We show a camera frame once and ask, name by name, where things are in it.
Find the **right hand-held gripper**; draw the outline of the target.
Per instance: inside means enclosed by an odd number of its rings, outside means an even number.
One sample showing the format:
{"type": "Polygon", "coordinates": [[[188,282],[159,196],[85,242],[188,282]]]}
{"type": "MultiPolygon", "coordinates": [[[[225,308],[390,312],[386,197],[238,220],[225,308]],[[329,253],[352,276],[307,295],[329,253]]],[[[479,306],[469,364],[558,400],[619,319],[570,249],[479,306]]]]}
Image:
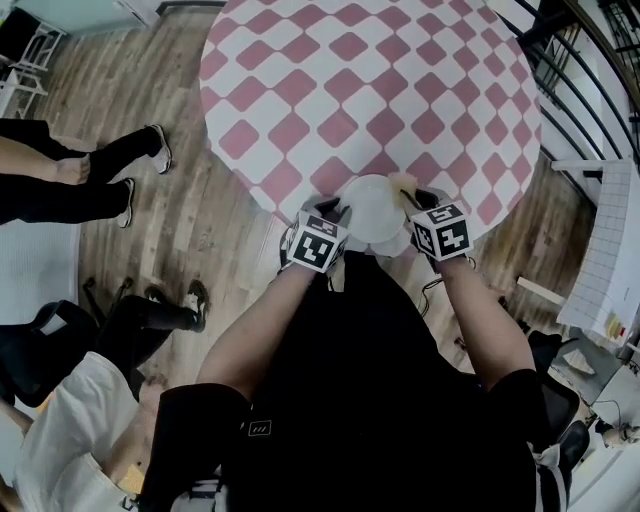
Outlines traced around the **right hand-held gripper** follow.
{"type": "Polygon", "coordinates": [[[465,256],[473,249],[468,216],[461,201],[445,201],[428,190],[400,194],[411,203],[409,222],[416,248],[435,262],[465,256]]]}

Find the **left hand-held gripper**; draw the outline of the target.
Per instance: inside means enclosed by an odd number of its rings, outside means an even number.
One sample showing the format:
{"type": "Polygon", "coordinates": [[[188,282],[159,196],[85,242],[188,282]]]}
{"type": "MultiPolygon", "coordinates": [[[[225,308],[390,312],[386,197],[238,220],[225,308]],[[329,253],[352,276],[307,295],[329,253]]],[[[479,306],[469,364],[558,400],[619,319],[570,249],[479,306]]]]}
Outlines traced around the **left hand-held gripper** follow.
{"type": "Polygon", "coordinates": [[[350,219],[351,207],[339,197],[315,196],[306,201],[281,237],[278,273],[294,264],[326,273],[346,248],[350,219]]]}

